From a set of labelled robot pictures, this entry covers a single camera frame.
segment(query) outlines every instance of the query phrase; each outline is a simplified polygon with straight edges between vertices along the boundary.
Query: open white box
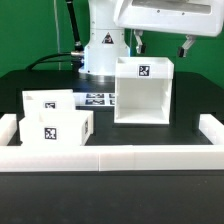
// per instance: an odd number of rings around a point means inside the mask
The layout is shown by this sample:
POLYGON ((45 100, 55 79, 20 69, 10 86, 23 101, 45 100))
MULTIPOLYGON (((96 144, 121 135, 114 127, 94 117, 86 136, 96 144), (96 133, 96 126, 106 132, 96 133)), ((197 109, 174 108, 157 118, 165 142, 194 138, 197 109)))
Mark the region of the open white box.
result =
POLYGON ((168 58, 118 58, 115 123, 169 124, 173 71, 168 58))
POLYGON ((93 133, 93 111, 45 110, 19 122, 23 145, 85 145, 93 133))
POLYGON ((23 91, 25 117, 38 116, 45 109, 75 110, 75 97, 72 90, 23 91))

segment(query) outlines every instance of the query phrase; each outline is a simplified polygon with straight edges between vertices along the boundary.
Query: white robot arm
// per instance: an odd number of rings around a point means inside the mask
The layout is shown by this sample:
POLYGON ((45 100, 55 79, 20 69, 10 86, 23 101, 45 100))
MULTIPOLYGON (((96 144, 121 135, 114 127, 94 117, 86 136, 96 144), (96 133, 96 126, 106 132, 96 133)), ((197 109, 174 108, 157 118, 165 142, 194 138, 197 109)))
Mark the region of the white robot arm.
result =
POLYGON ((114 21, 117 26, 135 31, 141 53, 139 33, 142 30, 186 34, 187 41, 179 48, 185 57, 196 36, 220 34, 224 21, 223 0, 120 0, 114 21))

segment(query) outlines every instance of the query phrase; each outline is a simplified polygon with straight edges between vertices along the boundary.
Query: green wall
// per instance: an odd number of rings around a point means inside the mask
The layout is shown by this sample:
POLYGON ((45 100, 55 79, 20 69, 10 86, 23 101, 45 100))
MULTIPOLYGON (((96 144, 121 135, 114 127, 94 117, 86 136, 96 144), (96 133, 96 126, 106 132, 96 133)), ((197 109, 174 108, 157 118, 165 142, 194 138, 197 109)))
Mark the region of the green wall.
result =
MULTIPOLYGON (((61 51, 73 49, 69 16, 64 0, 57 0, 61 51)), ((88 0, 74 1, 83 44, 89 40, 88 0)), ((36 59, 57 52, 53 0, 0 1, 0 76, 15 69, 24 69, 36 59)), ((130 31, 126 32, 129 43, 130 31)), ((176 57, 177 47, 185 41, 183 35, 145 32, 145 56, 169 57, 176 71, 197 72, 224 88, 224 31, 216 38, 199 37, 188 57, 176 57)), ((42 69, 57 69, 57 65, 41 65, 42 69)))

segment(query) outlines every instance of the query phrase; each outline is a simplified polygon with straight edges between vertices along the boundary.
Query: black cable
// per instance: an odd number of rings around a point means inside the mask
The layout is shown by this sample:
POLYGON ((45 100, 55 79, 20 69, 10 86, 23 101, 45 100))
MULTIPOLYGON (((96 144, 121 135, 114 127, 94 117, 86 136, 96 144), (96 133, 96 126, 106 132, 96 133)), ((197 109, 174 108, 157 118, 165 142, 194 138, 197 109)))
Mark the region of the black cable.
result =
POLYGON ((70 60, 39 61, 39 62, 37 62, 36 64, 33 63, 33 64, 32 64, 32 67, 30 66, 29 69, 27 69, 27 70, 32 71, 32 69, 33 69, 36 65, 38 65, 38 64, 45 64, 45 63, 60 63, 60 62, 75 62, 75 61, 80 61, 80 60, 70 59, 70 60))
POLYGON ((70 52, 64 52, 64 53, 51 54, 51 55, 42 57, 42 58, 38 59, 37 61, 33 62, 32 64, 28 65, 26 67, 26 70, 28 70, 28 71, 32 70, 32 68, 35 67, 37 64, 40 64, 40 62, 43 62, 47 59, 64 57, 64 56, 71 56, 71 53, 70 52))
POLYGON ((73 32, 73 37, 74 37, 74 42, 75 42, 75 50, 76 51, 83 51, 84 48, 82 46, 80 36, 79 36, 79 31, 78 31, 78 25, 75 17, 75 11, 73 7, 73 0, 66 0, 69 15, 70 15, 70 21, 72 25, 72 32, 73 32))

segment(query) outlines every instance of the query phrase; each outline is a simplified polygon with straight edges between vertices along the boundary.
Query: black table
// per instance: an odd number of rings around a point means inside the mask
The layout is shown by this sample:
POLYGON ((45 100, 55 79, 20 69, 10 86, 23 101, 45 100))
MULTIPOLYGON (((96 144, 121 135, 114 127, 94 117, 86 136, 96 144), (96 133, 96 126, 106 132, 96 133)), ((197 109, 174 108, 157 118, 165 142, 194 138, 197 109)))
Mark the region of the black table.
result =
MULTIPOLYGON (((13 71, 0 79, 0 113, 23 117, 22 90, 66 88, 114 92, 70 71, 13 71)), ((223 102, 224 90, 201 75, 176 73, 169 126, 115 125, 113 108, 86 108, 95 120, 87 145, 210 144, 199 114, 223 121, 223 102)), ((223 186, 223 171, 1 173, 0 223, 222 224, 223 186)))

